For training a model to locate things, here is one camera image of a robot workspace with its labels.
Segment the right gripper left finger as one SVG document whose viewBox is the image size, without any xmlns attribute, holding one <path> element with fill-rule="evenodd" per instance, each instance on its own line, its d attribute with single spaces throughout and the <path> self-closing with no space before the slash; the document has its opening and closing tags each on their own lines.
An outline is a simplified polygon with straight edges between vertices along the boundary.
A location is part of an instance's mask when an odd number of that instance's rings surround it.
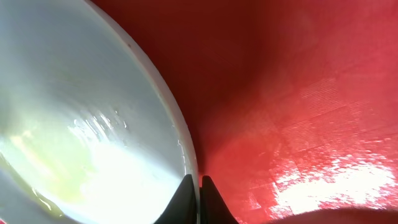
<svg viewBox="0 0 398 224">
<path fill-rule="evenodd" d="M 154 224 L 196 224 L 197 200 L 191 174 L 181 181 L 164 212 Z"/>
</svg>

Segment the light blue plate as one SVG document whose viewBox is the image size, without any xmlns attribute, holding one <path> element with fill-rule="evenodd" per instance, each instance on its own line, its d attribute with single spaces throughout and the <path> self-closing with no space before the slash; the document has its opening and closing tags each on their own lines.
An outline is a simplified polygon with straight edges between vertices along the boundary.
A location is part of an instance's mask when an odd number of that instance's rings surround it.
<svg viewBox="0 0 398 224">
<path fill-rule="evenodd" d="M 136 42 L 89 1 L 1 2 L 1 221 L 155 223 L 189 130 Z"/>
</svg>

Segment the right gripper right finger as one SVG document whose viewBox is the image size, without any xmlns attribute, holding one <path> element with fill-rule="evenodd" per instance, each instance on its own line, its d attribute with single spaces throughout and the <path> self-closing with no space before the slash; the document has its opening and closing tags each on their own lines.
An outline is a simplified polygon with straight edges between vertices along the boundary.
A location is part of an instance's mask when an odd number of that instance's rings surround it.
<svg viewBox="0 0 398 224">
<path fill-rule="evenodd" d="M 200 187 L 200 223 L 238 224 L 208 175 L 202 177 Z"/>
</svg>

